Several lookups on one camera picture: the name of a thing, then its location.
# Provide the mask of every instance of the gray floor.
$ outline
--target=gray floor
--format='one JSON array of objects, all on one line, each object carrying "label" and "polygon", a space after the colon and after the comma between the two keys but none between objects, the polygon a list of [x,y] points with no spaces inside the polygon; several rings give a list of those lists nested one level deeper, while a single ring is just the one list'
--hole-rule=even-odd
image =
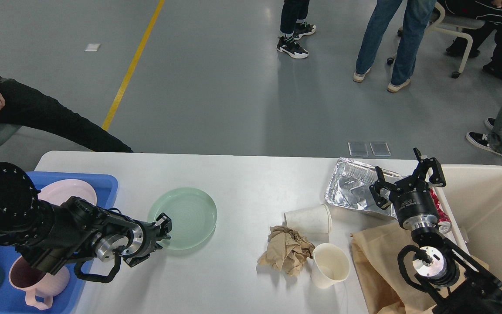
[{"label": "gray floor", "polygon": [[[349,141],[386,141],[391,158],[413,147],[443,164],[502,165],[470,145],[502,104],[502,82],[482,73],[494,43],[450,78],[453,37],[427,34],[412,84],[385,90],[398,46],[391,22],[362,84],[355,59],[375,0],[315,0],[302,39],[311,53],[275,50],[282,0],[165,0],[110,132],[145,153],[350,157]],[[158,0],[0,2],[0,75],[15,78],[102,124]],[[98,52],[84,52],[99,42]],[[50,150],[85,150],[23,127],[0,160],[32,170]]]}]

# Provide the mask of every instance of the yellow floor line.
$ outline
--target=yellow floor line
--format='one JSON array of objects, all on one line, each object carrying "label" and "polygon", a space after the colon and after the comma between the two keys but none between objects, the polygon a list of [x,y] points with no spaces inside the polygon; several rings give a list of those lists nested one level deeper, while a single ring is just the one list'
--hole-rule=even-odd
[{"label": "yellow floor line", "polygon": [[121,102],[121,99],[123,98],[123,94],[125,93],[125,90],[127,89],[127,85],[129,85],[129,81],[131,80],[131,76],[133,76],[133,72],[135,71],[135,68],[137,67],[137,63],[139,62],[139,58],[141,57],[141,54],[143,53],[143,50],[145,49],[146,42],[148,40],[148,36],[150,36],[150,33],[152,32],[152,28],[154,27],[156,19],[158,18],[158,14],[160,14],[160,10],[162,9],[164,1],[165,0],[160,0],[160,2],[158,2],[158,5],[156,6],[156,10],[154,11],[154,14],[152,14],[152,18],[151,18],[150,22],[148,23],[145,34],[143,35],[143,38],[141,39],[141,43],[139,43],[139,47],[137,48],[137,52],[135,52],[135,56],[133,57],[133,60],[131,60],[131,65],[129,65],[129,69],[127,70],[127,73],[125,74],[125,77],[123,78],[123,82],[121,83],[121,86],[119,87],[119,91],[117,91],[117,94],[115,95],[115,99],[113,100],[112,106],[110,107],[110,110],[108,111],[108,115],[106,115],[106,119],[104,120],[104,124],[102,125],[102,129],[104,129],[106,131],[108,131],[108,129],[110,128],[110,124],[112,123],[113,117],[115,116],[115,112],[117,111],[117,108],[119,107],[119,103]]}]

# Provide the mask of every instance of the red can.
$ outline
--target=red can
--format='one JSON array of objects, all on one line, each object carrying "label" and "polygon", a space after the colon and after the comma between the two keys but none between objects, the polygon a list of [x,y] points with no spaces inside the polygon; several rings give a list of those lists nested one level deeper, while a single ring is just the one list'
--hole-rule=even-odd
[{"label": "red can", "polygon": [[431,194],[431,198],[435,203],[435,207],[437,207],[437,212],[439,213],[439,220],[438,220],[439,232],[442,234],[446,234],[450,232],[450,230],[452,229],[451,219],[448,218],[448,215],[444,213],[444,211],[441,209],[441,203],[439,202],[439,198],[435,194],[435,191],[431,188],[429,192]]}]

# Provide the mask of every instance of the robotic arm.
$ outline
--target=robotic arm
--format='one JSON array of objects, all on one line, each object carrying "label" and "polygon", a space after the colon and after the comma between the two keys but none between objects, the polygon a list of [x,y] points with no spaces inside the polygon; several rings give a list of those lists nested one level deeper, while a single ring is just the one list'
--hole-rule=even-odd
[{"label": "robotic arm", "polygon": [[[440,163],[423,157],[416,148],[414,153],[418,165],[412,175],[391,184],[376,167],[378,180],[369,187],[381,209],[394,205],[400,227],[410,230],[419,246],[407,245],[400,251],[400,274],[407,284],[431,296],[437,304],[435,314],[502,314],[502,282],[438,231],[439,214],[429,188],[430,183],[435,187],[446,185]],[[430,183],[426,182],[429,169],[433,171]],[[381,195],[382,189],[390,191],[388,199]],[[417,283],[411,280],[404,264],[410,252],[414,253]],[[460,277],[458,265],[464,268],[466,280],[451,292],[450,286]],[[441,288],[448,288],[446,298],[438,293]]]},{"label": "robotic arm", "polygon": [[[82,280],[113,280],[121,258],[133,267],[169,239],[171,219],[164,213],[148,223],[103,209],[78,197],[62,205],[39,200],[32,180],[19,167],[0,163],[0,245],[15,246],[34,268],[56,274],[64,264],[76,263]],[[82,265],[93,258],[114,260],[107,276],[84,274]]]}]

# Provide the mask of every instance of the black pants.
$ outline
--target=black pants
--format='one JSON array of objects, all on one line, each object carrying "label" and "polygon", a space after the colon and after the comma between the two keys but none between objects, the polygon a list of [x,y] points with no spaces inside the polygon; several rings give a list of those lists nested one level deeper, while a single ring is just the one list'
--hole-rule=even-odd
[{"label": "black pants", "polygon": [[50,132],[93,151],[132,152],[130,147],[88,119],[14,79],[0,77],[0,93],[5,99],[0,123]]},{"label": "black pants", "polygon": [[494,29],[497,30],[492,60],[494,66],[502,68],[502,8],[496,8],[489,0],[440,0],[440,3],[453,14],[486,21],[480,30],[466,31],[474,34],[474,48],[479,47]]},{"label": "black pants", "polygon": [[304,20],[309,11],[309,0],[284,0],[282,17],[280,19],[280,31],[284,34],[293,33],[295,22]]}]

